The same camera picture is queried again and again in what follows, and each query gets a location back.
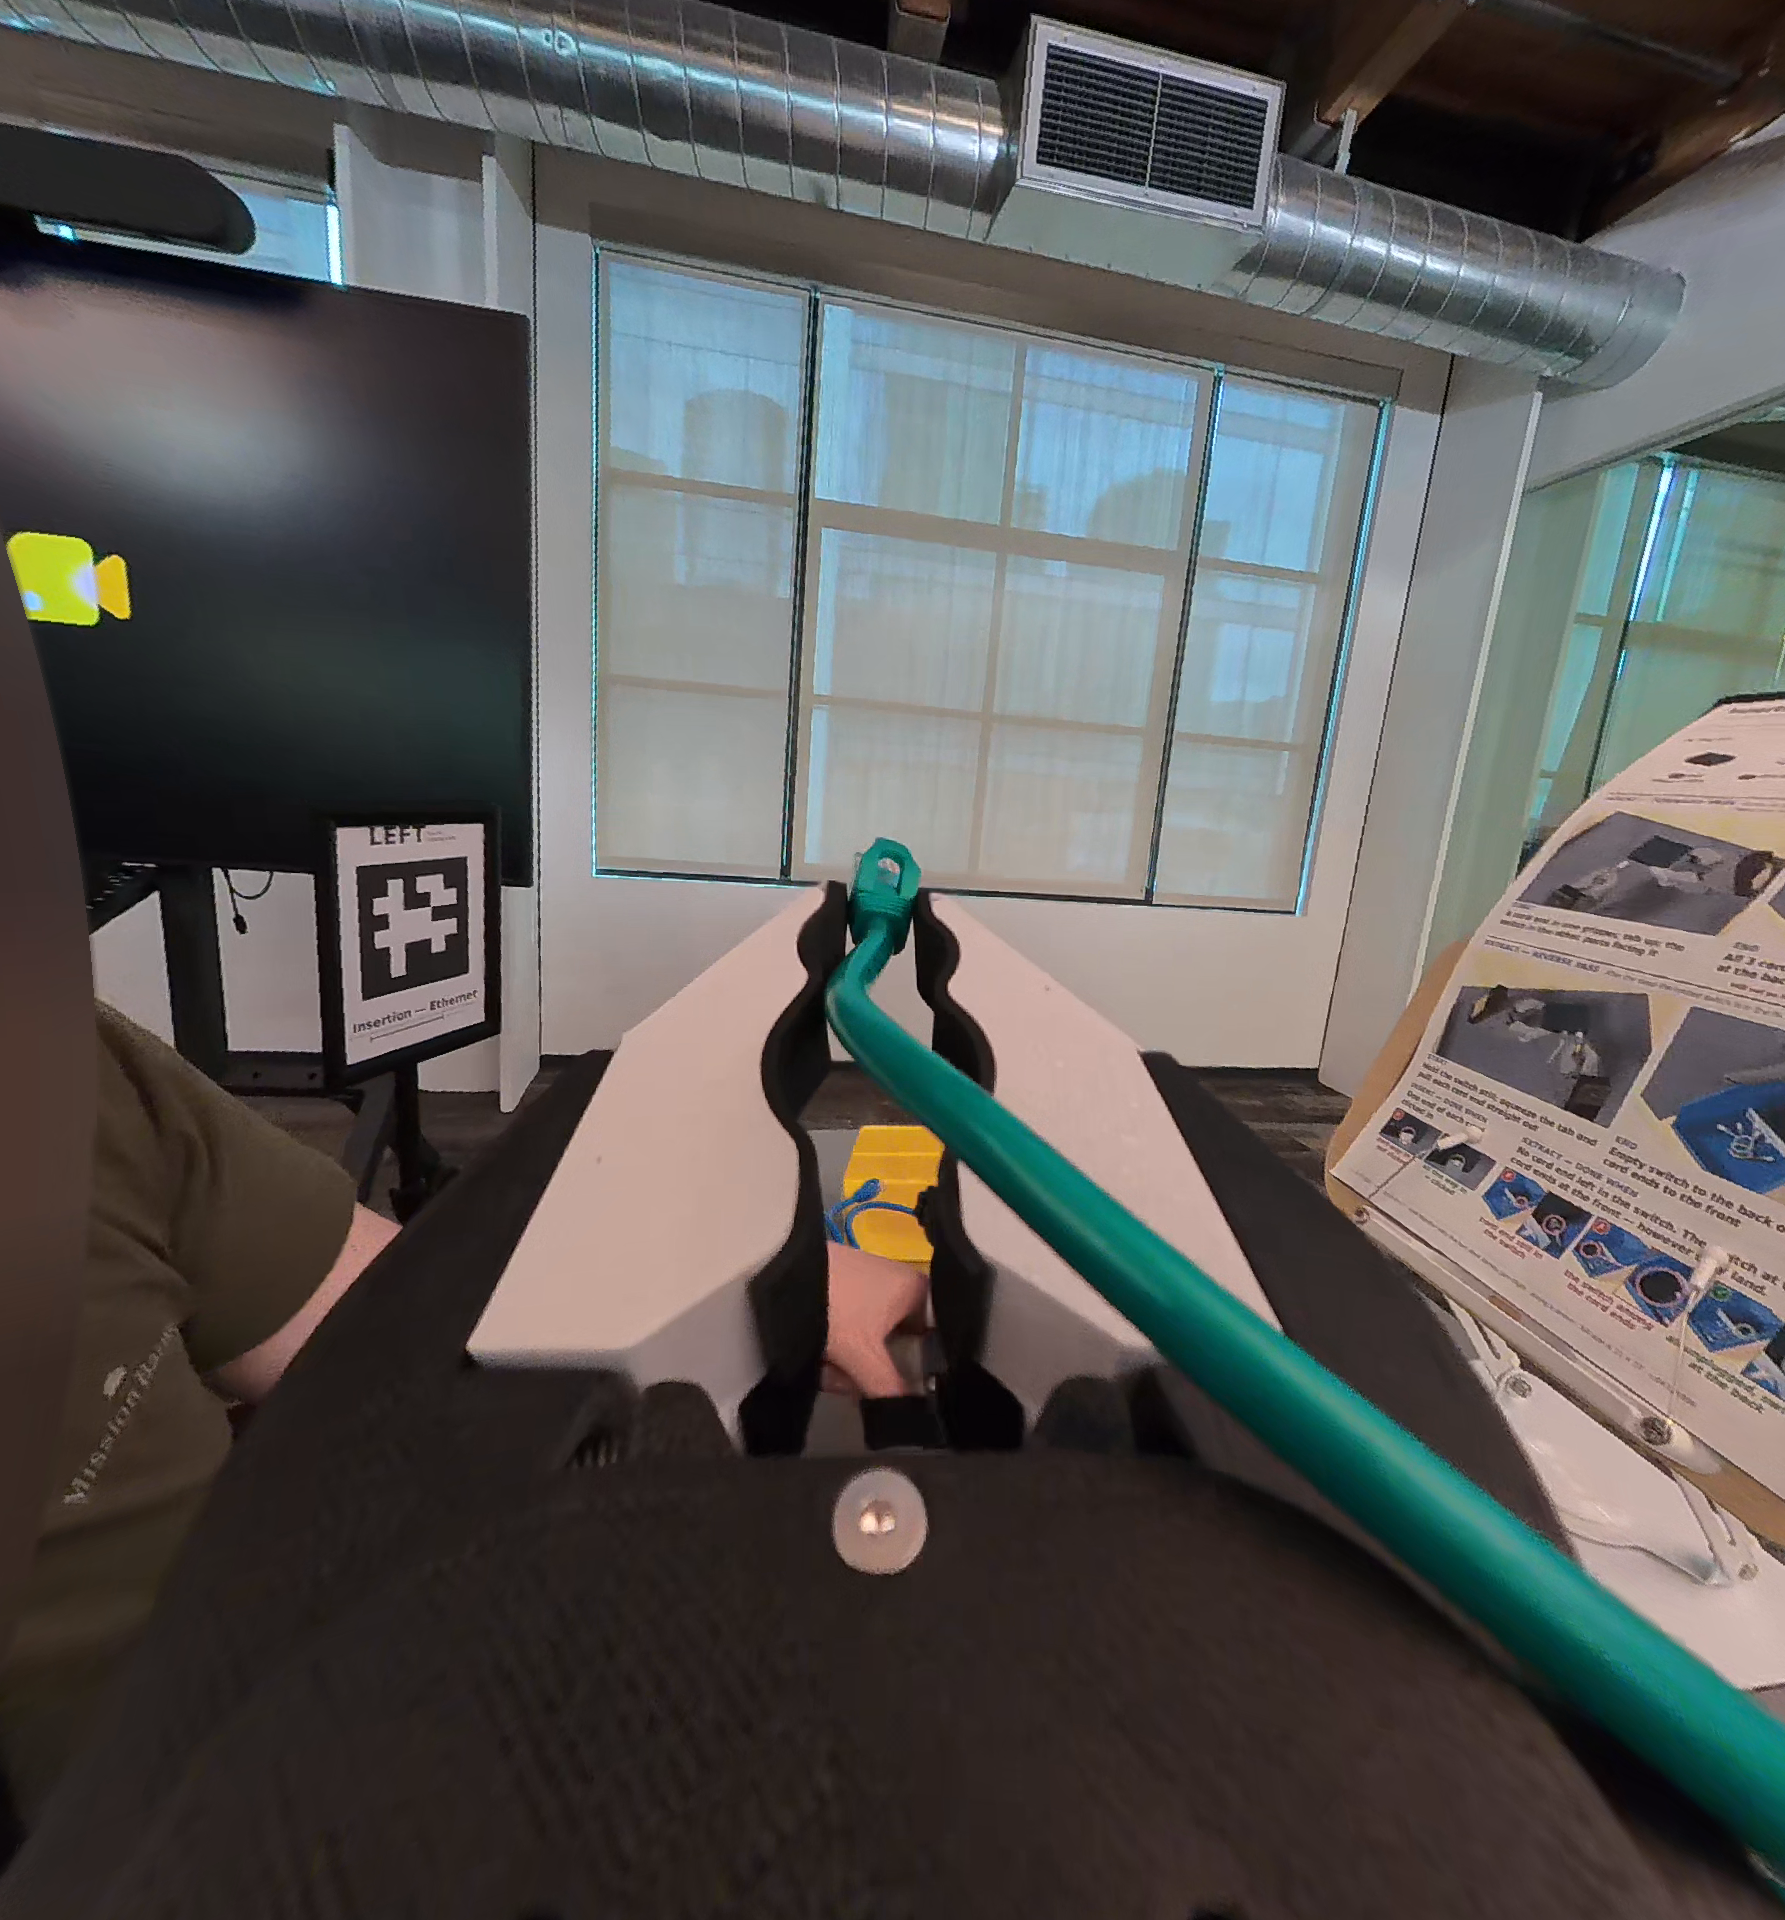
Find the black white marker sign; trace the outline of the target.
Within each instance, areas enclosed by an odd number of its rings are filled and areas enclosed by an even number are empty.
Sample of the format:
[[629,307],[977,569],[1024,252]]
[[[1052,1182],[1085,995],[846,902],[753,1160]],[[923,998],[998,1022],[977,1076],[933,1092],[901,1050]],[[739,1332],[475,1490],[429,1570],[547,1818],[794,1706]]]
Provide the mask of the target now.
[[357,1087],[499,1036],[499,811],[337,811],[317,835],[327,1076]]

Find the large grid window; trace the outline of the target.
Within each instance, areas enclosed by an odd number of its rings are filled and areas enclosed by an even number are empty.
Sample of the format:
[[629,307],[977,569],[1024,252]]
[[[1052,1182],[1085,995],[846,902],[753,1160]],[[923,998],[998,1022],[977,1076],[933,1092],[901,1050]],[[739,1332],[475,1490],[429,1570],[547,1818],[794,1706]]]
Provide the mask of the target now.
[[1297,913],[1390,398],[596,262],[596,868]]

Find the black monitor stand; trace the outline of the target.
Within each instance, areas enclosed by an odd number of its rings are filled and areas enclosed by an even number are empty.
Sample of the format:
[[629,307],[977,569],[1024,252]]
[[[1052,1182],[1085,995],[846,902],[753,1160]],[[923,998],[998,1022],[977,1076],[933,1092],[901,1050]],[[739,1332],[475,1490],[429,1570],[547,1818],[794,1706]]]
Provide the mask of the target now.
[[459,1169],[423,1130],[417,1065],[393,1065],[343,1087],[317,1050],[239,1050],[228,1043],[224,962],[218,934],[220,868],[188,861],[112,861],[83,857],[88,928],[114,924],[127,911],[157,899],[169,1010],[176,1050],[237,1095],[337,1102],[352,1112],[341,1160],[374,1198],[380,1164],[396,1164],[388,1206],[400,1224],[417,1217]]

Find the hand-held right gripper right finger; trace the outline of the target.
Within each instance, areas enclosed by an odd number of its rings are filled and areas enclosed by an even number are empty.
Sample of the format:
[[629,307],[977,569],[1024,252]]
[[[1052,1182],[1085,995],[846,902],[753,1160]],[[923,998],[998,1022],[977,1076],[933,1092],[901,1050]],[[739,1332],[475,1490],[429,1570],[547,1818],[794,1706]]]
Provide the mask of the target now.
[[[964,902],[923,892],[909,947],[933,1050],[1279,1327],[1139,1043]],[[951,1447],[1258,1450],[955,1158],[933,1182],[929,1242],[937,1405]]]

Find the black video conference bar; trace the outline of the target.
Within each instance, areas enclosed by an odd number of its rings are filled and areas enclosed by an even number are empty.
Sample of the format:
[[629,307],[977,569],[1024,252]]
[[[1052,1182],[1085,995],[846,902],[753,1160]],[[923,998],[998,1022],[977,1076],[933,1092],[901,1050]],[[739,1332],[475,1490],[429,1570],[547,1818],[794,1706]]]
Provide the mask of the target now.
[[191,156],[0,123],[0,217],[224,255],[256,246],[244,198]]

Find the person's left hand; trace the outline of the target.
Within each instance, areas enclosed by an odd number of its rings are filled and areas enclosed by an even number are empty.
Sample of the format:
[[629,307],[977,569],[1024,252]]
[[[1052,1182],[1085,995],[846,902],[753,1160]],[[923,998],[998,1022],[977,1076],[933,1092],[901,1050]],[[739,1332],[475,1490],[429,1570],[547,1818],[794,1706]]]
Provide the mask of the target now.
[[929,1276],[923,1269],[842,1242],[827,1247],[824,1391],[860,1402],[909,1396],[895,1342],[924,1323]]

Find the silver spiral air duct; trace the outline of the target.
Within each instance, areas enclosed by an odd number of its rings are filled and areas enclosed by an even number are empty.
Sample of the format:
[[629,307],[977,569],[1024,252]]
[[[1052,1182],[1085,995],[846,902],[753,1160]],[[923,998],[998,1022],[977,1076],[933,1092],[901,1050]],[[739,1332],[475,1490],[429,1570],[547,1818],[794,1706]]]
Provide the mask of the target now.
[[1574,388],[1632,377],[1687,280],[1274,156],[1265,227],[1017,179],[1017,82],[719,3],[0,3],[0,29],[1240,301]]

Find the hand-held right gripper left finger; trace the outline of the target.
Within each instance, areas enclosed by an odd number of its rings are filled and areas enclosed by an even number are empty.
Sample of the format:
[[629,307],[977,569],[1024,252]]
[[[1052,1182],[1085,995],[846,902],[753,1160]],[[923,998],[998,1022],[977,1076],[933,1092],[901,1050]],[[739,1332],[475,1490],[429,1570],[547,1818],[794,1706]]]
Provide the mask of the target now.
[[827,1349],[805,1103],[846,947],[846,883],[801,887],[616,1043],[470,1338],[480,1367],[692,1382],[739,1450],[801,1450]]

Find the person's olive clothing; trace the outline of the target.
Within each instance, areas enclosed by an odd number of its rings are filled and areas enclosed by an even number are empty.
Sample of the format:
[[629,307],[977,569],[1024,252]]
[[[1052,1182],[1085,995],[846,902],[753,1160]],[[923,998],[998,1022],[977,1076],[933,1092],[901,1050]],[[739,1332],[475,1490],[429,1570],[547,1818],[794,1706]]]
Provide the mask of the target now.
[[320,1151],[112,1010],[95,1017],[88,1264],[32,1587],[0,1667],[0,1767],[37,1826],[143,1642],[234,1447],[346,1285],[363,1228]]

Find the white air vent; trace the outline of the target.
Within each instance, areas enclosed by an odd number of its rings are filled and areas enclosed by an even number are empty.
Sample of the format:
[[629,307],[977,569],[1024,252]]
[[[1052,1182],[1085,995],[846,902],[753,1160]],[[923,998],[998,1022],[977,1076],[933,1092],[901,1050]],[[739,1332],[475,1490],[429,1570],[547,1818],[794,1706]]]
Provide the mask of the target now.
[[1021,185],[1265,227],[1285,78],[1035,16],[1014,82]]

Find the large black monitor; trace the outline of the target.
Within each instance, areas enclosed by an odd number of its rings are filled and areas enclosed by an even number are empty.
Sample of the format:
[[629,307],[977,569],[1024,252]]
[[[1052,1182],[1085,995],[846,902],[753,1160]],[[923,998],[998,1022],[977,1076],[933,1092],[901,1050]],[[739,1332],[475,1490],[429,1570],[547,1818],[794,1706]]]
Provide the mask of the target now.
[[0,532],[81,848],[306,873],[499,816],[539,877],[517,313],[0,227]]

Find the instruction poster board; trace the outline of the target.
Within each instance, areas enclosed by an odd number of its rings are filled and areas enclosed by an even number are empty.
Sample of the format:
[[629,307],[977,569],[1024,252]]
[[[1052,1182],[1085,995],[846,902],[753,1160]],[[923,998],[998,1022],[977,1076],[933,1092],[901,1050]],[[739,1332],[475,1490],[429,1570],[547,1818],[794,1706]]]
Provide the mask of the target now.
[[1785,692],[1584,798],[1376,1088],[1335,1198],[1785,1548]]

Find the yellow plastic bin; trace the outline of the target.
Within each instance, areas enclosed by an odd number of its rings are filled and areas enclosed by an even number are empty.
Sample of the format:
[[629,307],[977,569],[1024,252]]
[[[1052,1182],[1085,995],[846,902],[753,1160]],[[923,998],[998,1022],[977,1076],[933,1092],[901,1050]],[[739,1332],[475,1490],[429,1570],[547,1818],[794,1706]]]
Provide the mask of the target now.
[[924,1203],[939,1160],[943,1146],[924,1129],[860,1129],[839,1178],[839,1198],[827,1206],[827,1236],[924,1271],[933,1259]]

